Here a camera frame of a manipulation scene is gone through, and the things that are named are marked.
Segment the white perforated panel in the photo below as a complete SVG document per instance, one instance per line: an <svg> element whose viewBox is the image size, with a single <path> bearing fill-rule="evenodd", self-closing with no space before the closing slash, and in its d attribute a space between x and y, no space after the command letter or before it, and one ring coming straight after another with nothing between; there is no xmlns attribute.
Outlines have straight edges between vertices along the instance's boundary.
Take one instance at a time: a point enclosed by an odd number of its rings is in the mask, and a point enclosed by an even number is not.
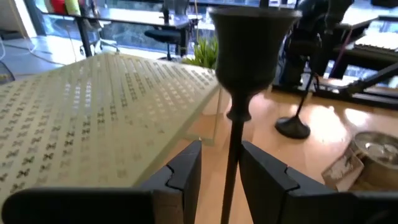
<svg viewBox="0 0 398 224"><path fill-rule="evenodd" d="M137 184L217 85L204 68L101 54L0 87L1 202L35 186Z"/></svg>

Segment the lamp base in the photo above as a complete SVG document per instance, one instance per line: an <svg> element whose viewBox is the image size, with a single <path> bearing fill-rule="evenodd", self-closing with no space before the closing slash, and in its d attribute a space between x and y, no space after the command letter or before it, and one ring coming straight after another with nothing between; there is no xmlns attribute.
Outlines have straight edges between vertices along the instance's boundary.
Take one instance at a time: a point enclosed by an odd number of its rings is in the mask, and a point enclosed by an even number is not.
<svg viewBox="0 0 398 224"><path fill-rule="evenodd" d="M298 116L279 118L275 128L281 135L292 139L306 139L311 133L310 127L303 124Z"/></svg>

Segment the metal bowl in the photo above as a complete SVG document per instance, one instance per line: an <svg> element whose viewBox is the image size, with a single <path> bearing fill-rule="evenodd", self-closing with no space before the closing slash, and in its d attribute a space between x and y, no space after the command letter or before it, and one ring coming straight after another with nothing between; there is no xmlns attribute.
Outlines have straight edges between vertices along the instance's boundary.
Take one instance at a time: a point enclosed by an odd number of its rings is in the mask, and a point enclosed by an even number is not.
<svg viewBox="0 0 398 224"><path fill-rule="evenodd" d="M351 149L364 164L358 180L375 189L398 190L398 139L373 131L355 135Z"/></svg>

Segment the green plant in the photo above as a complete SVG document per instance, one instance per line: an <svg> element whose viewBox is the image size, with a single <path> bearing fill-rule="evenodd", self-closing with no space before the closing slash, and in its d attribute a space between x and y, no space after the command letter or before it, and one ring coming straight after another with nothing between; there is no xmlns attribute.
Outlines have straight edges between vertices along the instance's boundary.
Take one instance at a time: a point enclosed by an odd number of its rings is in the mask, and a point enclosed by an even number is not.
<svg viewBox="0 0 398 224"><path fill-rule="evenodd" d="M205 68L216 68L218 55L218 43L216 37L210 40L198 39L198 43L193 47L194 58L184 58L182 63L197 65Z"/></svg>

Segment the red object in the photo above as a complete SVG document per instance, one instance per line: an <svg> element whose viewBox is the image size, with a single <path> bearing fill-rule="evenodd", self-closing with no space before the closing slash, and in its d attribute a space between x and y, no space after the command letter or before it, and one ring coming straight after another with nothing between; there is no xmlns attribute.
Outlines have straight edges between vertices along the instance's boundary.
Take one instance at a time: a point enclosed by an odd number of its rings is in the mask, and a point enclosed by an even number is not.
<svg viewBox="0 0 398 224"><path fill-rule="evenodd" d="M54 8L55 13L66 14L65 0L51 0L51 5Z"/></svg>

